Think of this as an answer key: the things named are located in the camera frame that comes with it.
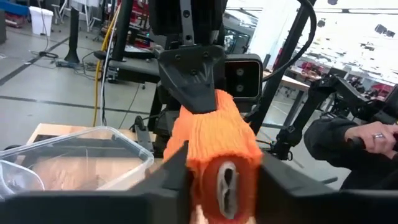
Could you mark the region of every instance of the orange fabric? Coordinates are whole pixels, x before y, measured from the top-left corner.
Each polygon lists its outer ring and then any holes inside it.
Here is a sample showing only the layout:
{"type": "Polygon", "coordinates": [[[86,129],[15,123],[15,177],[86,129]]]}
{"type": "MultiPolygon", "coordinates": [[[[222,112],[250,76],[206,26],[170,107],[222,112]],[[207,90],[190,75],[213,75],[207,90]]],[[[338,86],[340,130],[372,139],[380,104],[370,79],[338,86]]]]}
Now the orange fabric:
{"type": "Polygon", "coordinates": [[[183,142],[189,140],[187,167],[193,172],[193,208],[201,205],[204,216],[212,223],[246,223],[254,215],[257,192],[257,168],[262,152],[256,136],[239,114],[233,98],[216,90],[217,110],[192,114],[183,106],[175,121],[172,137],[164,151],[167,160],[183,142]],[[238,212],[228,220],[219,211],[217,174],[225,161],[234,162],[238,172],[238,212]]]}

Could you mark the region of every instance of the concrete floor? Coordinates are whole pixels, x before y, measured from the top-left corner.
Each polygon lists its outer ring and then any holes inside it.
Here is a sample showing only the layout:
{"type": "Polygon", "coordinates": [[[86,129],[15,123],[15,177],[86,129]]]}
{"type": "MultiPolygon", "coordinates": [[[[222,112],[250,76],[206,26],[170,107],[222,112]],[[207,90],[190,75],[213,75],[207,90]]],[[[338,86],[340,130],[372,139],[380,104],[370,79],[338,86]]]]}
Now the concrete floor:
{"type": "MultiPolygon", "coordinates": [[[[49,38],[52,53],[64,58],[68,52],[68,27],[53,25],[49,38]]],[[[78,55],[98,50],[100,42],[93,42],[94,34],[80,32],[78,55]]],[[[0,149],[11,144],[24,144],[39,123],[91,126],[93,120],[92,80],[76,75],[69,68],[55,68],[47,58],[32,65],[24,65],[34,58],[30,51],[41,51],[46,38],[32,34],[30,24],[22,29],[7,28],[7,41],[0,45],[0,149]]],[[[96,62],[90,55],[85,62],[96,62]]],[[[155,84],[146,83],[146,89],[137,83],[106,84],[106,119],[108,126],[127,129],[137,115],[147,116],[155,91],[155,84]]],[[[293,100],[278,94],[266,116],[266,123],[283,123],[293,100]]],[[[319,117],[315,112],[307,126],[319,117]]],[[[275,139],[279,130],[262,128],[258,138],[275,139]]],[[[327,162],[316,161],[303,142],[292,149],[294,162],[289,165],[317,180],[337,176],[330,184],[339,188],[348,175],[346,169],[332,167],[327,162]]]]}

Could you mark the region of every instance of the plastic container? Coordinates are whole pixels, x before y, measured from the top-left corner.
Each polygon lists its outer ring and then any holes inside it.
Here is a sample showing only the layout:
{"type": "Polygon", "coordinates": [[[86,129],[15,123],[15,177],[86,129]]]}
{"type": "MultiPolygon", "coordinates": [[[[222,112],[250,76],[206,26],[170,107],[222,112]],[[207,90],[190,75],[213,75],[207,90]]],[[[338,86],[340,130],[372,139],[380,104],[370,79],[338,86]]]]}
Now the plastic container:
{"type": "Polygon", "coordinates": [[[118,130],[97,127],[0,153],[0,198],[36,190],[127,190],[153,155],[118,130]]]}
{"type": "Polygon", "coordinates": [[[46,34],[50,37],[54,13],[34,6],[29,7],[29,11],[32,16],[32,32],[37,35],[46,34]]]}

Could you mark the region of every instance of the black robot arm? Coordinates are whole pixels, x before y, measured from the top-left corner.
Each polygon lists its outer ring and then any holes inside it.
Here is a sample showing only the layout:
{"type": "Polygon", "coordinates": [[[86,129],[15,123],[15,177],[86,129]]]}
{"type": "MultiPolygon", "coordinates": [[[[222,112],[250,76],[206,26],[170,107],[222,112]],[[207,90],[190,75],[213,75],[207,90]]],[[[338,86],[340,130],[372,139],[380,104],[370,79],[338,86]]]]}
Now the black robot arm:
{"type": "Polygon", "coordinates": [[[369,101],[340,77],[322,78],[311,84],[308,89],[308,99],[293,124],[280,130],[276,137],[276,143],[271,148],[273,155],[281,160],[289,159],[290,148],[300,143],[303,128],[311,115],[318,105],[324,102],[332,93],[339,94],[348,101],[349,110],[357,118],[365,121],[380,121],[386,124],[395,123],[395,118],[383,112],[383,102],[379,100],[369,101]]]}

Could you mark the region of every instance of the black floor stripe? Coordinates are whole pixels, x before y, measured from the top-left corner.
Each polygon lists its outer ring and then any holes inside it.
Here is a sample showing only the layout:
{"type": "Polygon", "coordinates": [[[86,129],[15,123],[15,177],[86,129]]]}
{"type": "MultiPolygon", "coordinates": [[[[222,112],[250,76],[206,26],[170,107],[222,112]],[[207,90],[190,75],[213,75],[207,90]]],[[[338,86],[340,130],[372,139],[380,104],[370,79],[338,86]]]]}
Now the black floor stripe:
{"type": "MultiPolygon", "coordinates": [[[[71,106],[71,107],[76,107],[76,108],[94,109],[94,106],[88,106],[88,105],[78,105],[78,104],[74,104],[74,103],[62,103],[62,102],[56,102],[56,101],[50,101],[50,100],[35,100],[35,99],[28,99],[28,98],[14,97],[14,96],[0,96],[0,99],[31,102],[31,103],[43,103],[43,104],[47,104],[47,105],[71,106]]],[[[106,111],[122,112],[122,113],[137,113],[137,114],[144,114],[144,115],[149,114],[148,112],[143,112],[143,111],[122,110],[122,109],[114,109],[114,108],[105,108],[105,110],[106,111]]]]}
{"type": "MultiPolygon", "coordinates": [[[[65,43],[67,40],[69,39],[69,37],[67,37],[65,40],[56,43],[55,45],[51,46],[49,49],[47,49],[47,52],[50,52],[52,50],[54,50],[55,48],[57,48],[58,46],[60,46],[61,44],[65,43]]],[[[33,63],[37,62],[40,58],[42,58],[42,56],[36,56],[35,58],[31,59],[28,61],[28,63],[25,63],[23,65],[21,65],[19,68],[15,69],[14,71],[12,71],[11,73],[9,73],[8,75],[6,75],[5,77],[2,77],[0,79],[0,86],[4,85],[6,82],[8,82],[10,79],[14,78],[16,75],[18,75],[19,73],[21,73],[21,71],[25,70],[27,67],[31,66],[33,63]]]]}

